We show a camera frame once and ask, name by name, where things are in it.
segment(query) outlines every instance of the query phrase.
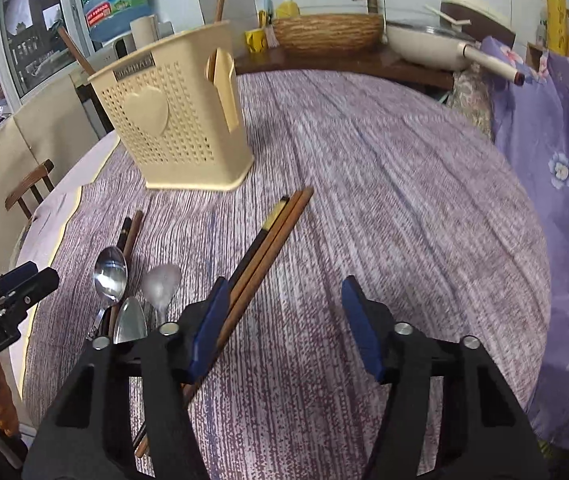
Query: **wooden chair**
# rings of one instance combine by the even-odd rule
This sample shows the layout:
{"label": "wooden chair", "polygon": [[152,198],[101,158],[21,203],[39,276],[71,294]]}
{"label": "wooden chair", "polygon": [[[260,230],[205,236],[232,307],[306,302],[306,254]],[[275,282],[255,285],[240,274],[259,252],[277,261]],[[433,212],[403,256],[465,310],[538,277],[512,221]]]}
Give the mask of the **wooden chair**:
{"label": "wooden chair", "polygon": [[42,203],[42,195],[38,191],[36,187],[36,182],[39,180],[43,180],[46,188],[49,192],[53,191],[53,184],[51,183],[51,179],[49,179],[49,173],[53,170],[53,163],[47,159],[44,161],[40,166],[35,168],[31,173],[29,173],[26,177],[22,179],[22,182],[16,186],[16,188],[9,193],[7,199],[5,200],[5,209],[8,211],[13,207],[13,205],[18,202],[20,204],[20,208],[22,209],[23,213],[26,215],[27,219],[31,219],[31,212],[29,208],[24,203],[22,196],[30,189],[31,193],[33,193],[34,198],[36,199],[37,203]]}

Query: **metal spoon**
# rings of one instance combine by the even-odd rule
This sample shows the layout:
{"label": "metal spoon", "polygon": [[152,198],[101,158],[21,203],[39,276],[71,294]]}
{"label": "metal spoon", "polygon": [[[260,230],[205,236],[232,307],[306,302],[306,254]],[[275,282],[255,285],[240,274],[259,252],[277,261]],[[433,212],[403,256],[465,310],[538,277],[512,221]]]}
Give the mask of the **metal spoon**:
{"label": "metal spoon", "polygon": [[142,293],[158,313],[158,326],[167,322],[167,309],[176,295],[182,273],[173,264],[159,265],[151,269],[142,280]]}
{"label": "metal spoon", "polygon": [[105,298],[108,304],[100,307],[87,338],[93,339],[98,335],[100,323],[106,310],[122,300],[127,278],[128,271],[122,251],[115,246],[104,248],[98,254],[96,266],[93,270],[93,283],[96,285],[98,296]]}
{"label": "metal spoon", "polygon": [[147,336],[147,321],[144,318],[142,306],[133,296],[130,296],[120,308],[114,330],[114,343],[135,341]]}

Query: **yellow mug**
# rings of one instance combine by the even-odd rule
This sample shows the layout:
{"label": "yellow mug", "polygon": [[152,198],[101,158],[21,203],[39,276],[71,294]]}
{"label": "yellow mug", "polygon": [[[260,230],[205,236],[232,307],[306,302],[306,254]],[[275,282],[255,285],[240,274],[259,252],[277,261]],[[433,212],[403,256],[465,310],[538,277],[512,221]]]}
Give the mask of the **yellow mug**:
{"label": "yellow mug", "polygon": [[255,28],[245,32],[245,43],[247,43],[247,48],[251,54],[264,52],[269,48],[263,28]]}

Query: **floral blanket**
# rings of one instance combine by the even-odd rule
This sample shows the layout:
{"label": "floral blanket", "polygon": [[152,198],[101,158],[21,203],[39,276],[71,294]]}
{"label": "floral blanket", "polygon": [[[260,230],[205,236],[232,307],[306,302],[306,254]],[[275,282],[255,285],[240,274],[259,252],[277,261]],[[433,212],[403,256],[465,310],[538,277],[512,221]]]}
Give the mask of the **floral blanket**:
{"label": "floral blanket", "polygon": [[482,50],[527,74],[520,88],[491,79],[493,131],[538,212],[551,269],[551,325],[529,417],[539,437],[569,449],[569,59],[545,53],[536,72],[493,38]]}

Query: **frying pan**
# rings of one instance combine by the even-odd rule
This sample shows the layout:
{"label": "frying pan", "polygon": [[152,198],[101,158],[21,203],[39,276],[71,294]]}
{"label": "frying pan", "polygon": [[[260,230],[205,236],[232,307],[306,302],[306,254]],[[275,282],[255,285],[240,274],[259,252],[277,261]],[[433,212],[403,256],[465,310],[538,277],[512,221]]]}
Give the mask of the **frying pan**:
{"label": "frying pan", "polygon": [[387,22],[386,28],[389,46],[411,63],[460,72],[474,61],[518,86],[525,82],[522,72],[478,50],[476,41],[463,32],[413,22]]}

